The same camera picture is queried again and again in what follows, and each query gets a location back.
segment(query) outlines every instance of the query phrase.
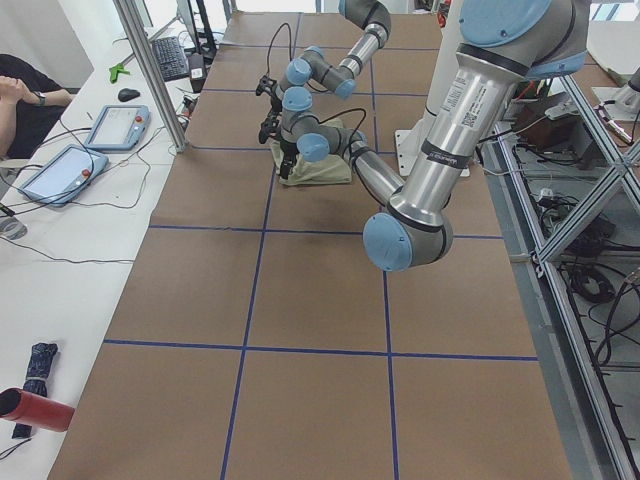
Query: black sleeve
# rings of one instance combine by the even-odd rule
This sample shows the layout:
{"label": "black sleeve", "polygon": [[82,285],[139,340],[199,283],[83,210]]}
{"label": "black sleeve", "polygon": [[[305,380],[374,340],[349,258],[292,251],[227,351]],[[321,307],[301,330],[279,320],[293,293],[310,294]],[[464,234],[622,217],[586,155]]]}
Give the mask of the black sleeve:
{"label": "black sleeve", "polygon": [[21,60],[18,57],[13,57],[12,60],[14,62],[16,72],[19,72],[16,76],[20,78],[30,90],[53,92],[62,89],[60,85],[51,80],[44,73],[33,68],[24,60]]}

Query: wristwatch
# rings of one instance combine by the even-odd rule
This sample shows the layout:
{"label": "wristwatch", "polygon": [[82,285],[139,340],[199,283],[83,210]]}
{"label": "wristwatch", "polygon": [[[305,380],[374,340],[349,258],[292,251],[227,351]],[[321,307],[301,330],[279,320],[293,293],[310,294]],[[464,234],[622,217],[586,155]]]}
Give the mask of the wristwatch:
{"label": "wristwatch", "polygon": [[44,102],[47,100],[47,97],[42,92],[33,92],[33,94],[38,97],[38,103],[36,107],[44,107]]}

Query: person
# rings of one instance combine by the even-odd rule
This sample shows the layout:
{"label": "person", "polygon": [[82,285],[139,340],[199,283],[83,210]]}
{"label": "person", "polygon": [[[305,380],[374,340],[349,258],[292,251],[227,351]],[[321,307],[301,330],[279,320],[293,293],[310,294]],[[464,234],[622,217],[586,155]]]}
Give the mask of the person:
{"label": "person", "polygon": [[0,159],[30,158],[72,99],[24,60],[0,54]]}

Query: green clip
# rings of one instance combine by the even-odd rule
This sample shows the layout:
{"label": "green clip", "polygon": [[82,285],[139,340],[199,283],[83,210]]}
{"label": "green clip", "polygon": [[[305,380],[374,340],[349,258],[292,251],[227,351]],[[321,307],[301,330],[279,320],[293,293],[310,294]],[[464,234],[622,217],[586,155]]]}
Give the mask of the green clip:
{"label": "green clip", "polygon": [[118,81],[118,75],[120,75],[121,73],[125,75],[131,75],[131,72],[125,70],[124,65],[121,63],[118,63],[117,65],[111,67],[109,69],[109,73],[111,74],[111,77],[109,78],[109,81],[111,83],[116,83]]}

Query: red cylinder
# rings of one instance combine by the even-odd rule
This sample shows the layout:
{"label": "red cylinder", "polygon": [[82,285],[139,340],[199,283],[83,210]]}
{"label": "red cylinder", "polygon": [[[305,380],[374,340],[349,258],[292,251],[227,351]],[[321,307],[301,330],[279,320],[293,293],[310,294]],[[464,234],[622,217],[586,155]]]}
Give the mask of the red cylinder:
{"label": "red cylinder", "polygon": [[0,418],[32,427],[64,432],[75,409],[20,388],[0,393]]}

